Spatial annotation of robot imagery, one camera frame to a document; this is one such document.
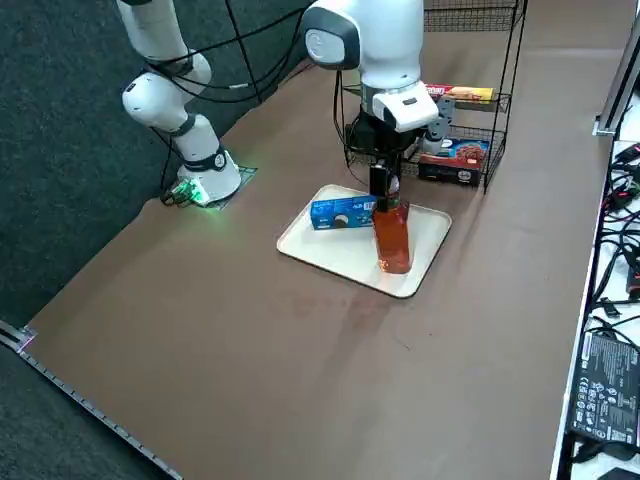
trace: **white table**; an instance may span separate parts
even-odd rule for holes
[[[634,98],[630,102],[630,107],[632,108],[628,111],[625,121],[620,130],[621,140],[615,142],[614,144],[611,161],[613,160],[615,155],[617,155],[619,152],[633,145],[634,143],[640,141],[640,97],[634,95]],[[631,211],[640,210],[640,199],[635,200],[629,206],[629,209]],[[598,225],[599,227],[598,219],[594,219],[594,220],[595,220],[594,224]],[[607,223],[604,225],[604,228],[610,228],[610,227],[616,228],[614,227],[615,225],[616,224]],[[622,226],[622,223],[617,225],[618,225],[617,228],[620,228]],[[598,227],[594,231],[594,245],[595,245],[595,239],[599,230]],[[613,245],[601,246],[597,265],[594,265],[594,258],[596,255],[595,247],[594,249],[592,249],[592,252],[591,252],[591,258],[589,260],[590,268],[589,268],[589,271],[587,272],[587,280],[585,283],[584,293],[582,297],[582,305],[580,308],[580,315],[579,315],[578,325],[576,328],[576,335],[574,339],[572,361],[569,367],[569,373],[567,376],[567,385],[566,385],[566,389],[563,397],[562,414],[560,417],[560,424],[558,427],[558,433],[556,437],[556,448],[553,456],[553,464],[552,464],[551,473],[549,477],[551,480],[556,480],[556,478],[558,478],[558,469],[560,466],[560,458],[561,458],[561,452],[562,452],[562,444],[564,440],[565,426],[567,424],[567,417],[569,415],[569,406],[570,406],[569,404],[570,404],[570,398],[571,398],[571,390],[573,387],[573,375],[576,367],[576,360],[578,357],[578,348],[580,346],[580,336],[584,328],[600,326],[599,323],[595,321],[593,322],[593,324],[590,324],[590,323],[585,324],[585,322],[588,321],[584,316],[584,311],[586,308],[587,298],[590,293],[589,280],[591,278],[593,268],[595,268],[597,271],[595,285],[596,286],[598,285],[600,279],[602,278],[604,269],[606,268],[607,264],[611,260],[614,249],[615,247]],[[611,275],[611,279],[607,285],[607,288],[604,291],[603,296],[610,298],[611,300],[626,299],[627,298],[627,293],[626,293],[627,273],[628,273],[628,266],[625,260],[623,258],[620,258],[616,262],[615,269],[613,271],[613,274]],[[610,318],[609,320],[611,321],[611,323],[622,321],[625,318],[629,318],[632,316],[640,315],[640,304],[629,305],[629,306],[616,306],[616,308],[620,311],[621,315],[620,315],[620,318],[617,318],[617,319]],[[607,316],[605,315],[604,311],[601,308],[595,310],[593,314],[601,318],[607,319]],[[621,333],[627,335],[635,343],[640,344],[640,319],[629,322],[624,325],[620,325],[616,329]],[[571,470],[571,479],[572,480],[574,479],[575,480],[594,480],[604,475],[605,473],[609,472],[610,470],[612,470],[617,466],[622,467],[631,472],[640,474],[640,455],[636,455],[631,461],[622,462],[608,455],[599,454],[593,460],[590,460],[583,464],[573,465]]]

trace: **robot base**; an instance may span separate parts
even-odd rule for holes
[[[178,180],[189,181],[196,187],[192,201],[196,205],[206,207],[210,203],[224,200],[230,197],[240,187],[242,177],[238,166],[235,164],[229,152],[225,151],[227,165],[222,171],[206,170],[204,172],[192,172],[185,166],[178,170]]]

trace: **snack box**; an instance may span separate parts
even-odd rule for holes
[[[371,195],[313,202],[311,223],[315,230],[371,227],[375,204]]]
[[[484,140],[446,139],[437,155],[420,155],[418,176],[423,180],[477,186],[488,150],[489,142]]]
[[[489,102],[493,99],[493,88],[456,87],[454,85],[427,85],[429,95],[440,98],[442,95],[453,97],[456,100],[468,102]]]

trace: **metal strip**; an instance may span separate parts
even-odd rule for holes
[[[640,72],[640,21],[636,19],[622,54],[607,101],[598,117],[597,135],[614,135],[627,108]]]
[[[11,325],[0,320],[0,343],[3,343],[11,350],[16,352],[20,358],[22,358],[25,362],[27,362],[32,368],[34,368],[38,373],[47,377],[47,379],[53,383],[56,387],[66,393],[72,400],[81,405],[87,412],[97,418],[103,425],[109,428],[111,431],[115,432],[120,438],[122,438],[125,442],[131,445],[134,449],[136,449],[139,453],[144,455],[148,460],[154,463],[160,470],[162,470],[169,477],[174,480],[184,480],[183,477],[176,472],[174,469],[169,467],[160,457],[155,455],[151,450],[142,445],[138,440],[136,440],[129,432],[127,432],[120,425],[111,421],[103,412],[94,407],[91,402],[83,398],[78,392],[76,392],[69,385],[64,383],[58,377],[56,377],[50,370],[44,367],[40,362],[38,362],[35,358],[29,355],[24,351],[24,348],[35,338],[36,332],[35,330],[30,329],[29,327],[25,327],[21,330],[17,330]]]

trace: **label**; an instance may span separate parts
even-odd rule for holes
[[[373,195],[315,201],[311,204],[311,224],[315,230],[371,227],[375,205]]]
[[[627,343],[587,333],[580,359],[572,430],[595,440],[637,445],[638,352]]]

